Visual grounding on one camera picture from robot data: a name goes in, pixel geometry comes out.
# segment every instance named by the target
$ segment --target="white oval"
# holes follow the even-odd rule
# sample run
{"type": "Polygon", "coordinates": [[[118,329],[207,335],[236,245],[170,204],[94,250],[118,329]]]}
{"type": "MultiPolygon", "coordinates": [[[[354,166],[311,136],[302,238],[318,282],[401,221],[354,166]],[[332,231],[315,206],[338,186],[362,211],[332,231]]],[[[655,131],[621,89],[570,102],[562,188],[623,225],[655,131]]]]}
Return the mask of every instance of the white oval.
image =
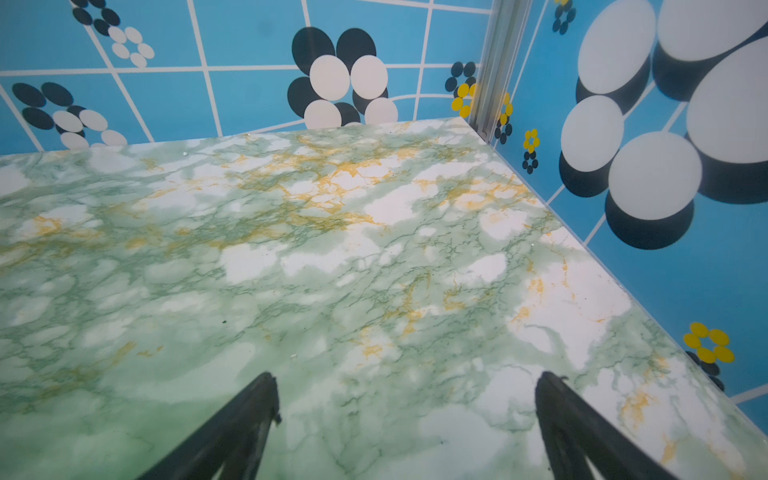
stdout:
{"type": "Polygon", "coordinates": [[[113,43],[112,51],[120,58],[128,58],[131,56],[131,53],[128,51],[128,47],[121,43],[113,43]]]}
{"type": "Polygon", "coordinates": [[[739,48],[704,77],[686,122],[691,141],[712,158],[768,160],[768,37],[739,48]]]}
{"type": "Polygon", "coordinates": [[[664,0],[659,43],[679,60],[704,60],[747,40],[766,22],[766,0],[664,0]]]}
{"type": "Polygon", "coordinates": [[[655,131],[630,141],[616,154],[608,188],[626,214],[660,220],[682,210],[701,184],[701,159],[679,135],[655,131]]]}
{"type": "Polygon", "coordinates": [[[149,45],[145,43],[140,43],[138,46],[138,49],[139,49],[139,53],[142,54],[145,58],[149,58],[149,59],[154,58],[154,49],[149,45]]]}
{"type": "Polygon", "coordinates": [[[581,42],[581,83],[596,94],[623,87],[643,66],[655,38],[656,14],[647,0],[610,4],[592,22],[581,42]]]}
{"type": "Polygon", "coordinates": [[[82,150],[88,148],[88,141],[78,134],[66,131],[61,134],[61,142],[70,150],[82,150]]]}
{"type": "Polygon", "coordinates": [[[384,62],[375,55],[363,55],[352,65],[352,88],[366,100],[377,98],[386,88],[389,75],[384,62]]]}
{"type": "Polygon", "coordinates": [[[321,55],[310,67],[312,89],[326,100],[340,100],[349,91],[349,71],[335,55],[321,55]]]}
{"type": "Polygon", "coordinates": [[[366,124],[391,124],[397,121],[397,106],[388,98],[371,100],[366,107],[366,124]]]}
{"type": "Polygon", "coordinates": [[[139,68],[144,68],[147,66],[147,59],[144,58],[144,56],[140,53],[132,53],[131,61],[134,62],[134,65],[139,68]]]}
{"type": "Polygon", "coordinates": [[[128,145],[128,140],[122,134],[114,130],[105,130],[101,132],[101,141],[110,147],[128,145]]]}
{"type": "Polygon", "coordinates": [[[92,130],[107,130],[107,119],[104,118],[104,115],[98,113],[97,111],[83,110],[80,112],[79,117],[80,121],[83,122],[83,125],[92,130]]]}
{"type": "Polygon", "coordinates": [[[133,43],[141,43],[141,41],[144,39],[141,36],[141,33],[133,27],[128,27],[125,29],[125,36],[128,37],[128,40],[132,41],[133,43]]]}
{"type": "Polygon", "coordinates": [[[563,124],[563,157],[574,169],[592,172],[611,161],[624,138],[624,117],[616,102],[603,95],[585,98],[563,124]]]}
{"type": "Polygon", "coordinates": [[[107,30],[107,33],[109,34],[109,38],[115,40],[117,43],[125,43],[125,33],[123,33],[119,27],[111,26],[107,30]]]}
{"type": "Polygon", "coordinates": [[[66,110],[55,112],[53,114],[53,121],[56,122],[59,127],[64,128],[66,131],[77,132],[83,129],[83,122],[81,122],[76,115],[73,115],[66,110]]]}
{"type": "Polygon", "coordinates": [[[307,128],[341,127],[341,112],[327,100],[315,100],[306,106],[304,123],[307,128]]]}

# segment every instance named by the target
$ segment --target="marble floor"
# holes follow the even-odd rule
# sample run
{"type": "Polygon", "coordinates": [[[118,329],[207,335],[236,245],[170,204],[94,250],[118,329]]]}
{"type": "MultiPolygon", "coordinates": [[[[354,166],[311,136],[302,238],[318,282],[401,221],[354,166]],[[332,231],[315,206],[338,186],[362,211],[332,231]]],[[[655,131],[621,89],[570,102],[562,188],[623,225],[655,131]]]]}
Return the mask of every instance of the marble floor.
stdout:
{"type": "Polygon", "coordinates": [[[262,371],[259,478],[551,478],[545,370],[681,478],[768,442],[460,118],[0,158],[0,472],[141,474],[262,371]]]}

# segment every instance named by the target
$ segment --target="yellow circle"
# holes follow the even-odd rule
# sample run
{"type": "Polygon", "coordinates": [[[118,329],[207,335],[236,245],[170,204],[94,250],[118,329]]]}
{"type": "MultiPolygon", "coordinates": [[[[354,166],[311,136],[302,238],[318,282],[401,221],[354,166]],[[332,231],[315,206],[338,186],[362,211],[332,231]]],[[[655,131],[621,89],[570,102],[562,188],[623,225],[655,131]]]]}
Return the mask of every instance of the yellow circle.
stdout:
{"type": "Polygon", "coordinates": [[[693,322],[690,324],[690,331],[694,333],[695,336],[698,336],[700,338],[707,338],[707,335],[710,334],[710,329],[707,328],[706,325],[699,322],[693,322]]]}
{"type": "Polygon", "coordinates": [[[730,343],[730,338],[728,338],[728,334],[725,333],[723,330],[718,330],[718,329],[710,330],[710,338],[717,345],[725,346],[730,343]]]}
{"type": "Polygon", "coordinates": [[[696,353],[699,355],[699,359],[701,359],[704,363],[715,363],[715,360],[717,360],[717,357],[714,353],[712,353],[712,350],[700,348],[696,351],[696,353]]]}
{"type": "Polygon", "coordinates": [[[701,348],[701,339],[693,333],[686,333],[683,337],[683,341],[692,349],[701,348]]]}
{"type": "Polygon", "coordinates": [[[731,363],[736,359],[736,356],[733,354],[733,352],[730,351],[730,349],[719,345],[715,347],[715,356],[717,356],[721,362],[725,363],[731,363]]]}

